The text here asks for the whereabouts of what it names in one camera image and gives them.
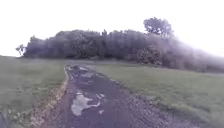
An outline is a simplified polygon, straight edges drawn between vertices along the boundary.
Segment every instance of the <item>overcast sky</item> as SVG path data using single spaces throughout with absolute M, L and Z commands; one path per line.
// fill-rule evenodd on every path
M 224 56 L 222 0 L 0 0 L 0 55 L 30 37 L 61 30 L 144 31 L 143 20 L 167 19 L 183 42 Z

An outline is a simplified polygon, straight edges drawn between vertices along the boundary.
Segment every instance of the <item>water puddle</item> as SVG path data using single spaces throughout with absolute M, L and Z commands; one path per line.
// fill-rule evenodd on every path
M 71 105 L 72 113 L 76 116 L 82 115 L 82 111 L 84 109 L 99 107 L 101 105 L 101 99 L 105 96 L 103 94 L 96 94 L 97 102 L 94 102 L 94 99 L 86 97 L 83 93 L 76 93 L 76 99 L 73 100 L 73 104 Z
M 90 77 L 92 77 L 93 75 L 94 75 L 93 73 L 88 72 L 88 73 L 82 74 L 81 76 L 82 76 L 82 77 L 90 78 Z

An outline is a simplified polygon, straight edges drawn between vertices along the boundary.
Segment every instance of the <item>tree line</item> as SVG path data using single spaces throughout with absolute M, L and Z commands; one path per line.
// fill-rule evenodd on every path
M 208 54 L 178 41 L 167 20 L 154 17 L 143 23 L 147 33 L 61 31 L 45 40 L 33 36 L 26 47 L 20 45 L 16 50 L 26 58 L 119 59 L 175 69 L 224 71 Z

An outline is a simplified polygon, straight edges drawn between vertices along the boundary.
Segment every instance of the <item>paved path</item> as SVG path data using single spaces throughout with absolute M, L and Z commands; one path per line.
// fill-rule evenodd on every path
M 159 111 L 102 74 L 80 66 L 66 71 L 66 93 L 42 128 L 199 128 Z

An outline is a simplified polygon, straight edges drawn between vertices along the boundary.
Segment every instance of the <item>green grass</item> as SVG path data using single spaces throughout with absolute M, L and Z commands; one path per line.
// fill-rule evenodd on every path
M 151 68 L 118 61 L 71 61 L 90 66 L 134 92 L 159 97 L 167 107 L 224 127 L 224 75 Z M 0 112 L 16 128 L 30 123 L 34 106 L 45 104 L 64 80 L 64 61 L 0 57 Z
M 0 56 L 0 112 L 11 127 L 28 127 L 34 106 L 44 105 L 64 77 L 62 61 Z
M 122 62 L 76 61 L 118 80 L 135 92 L 159 97 L 169 108 L 224 127 L 224 75 L 151 68 Z

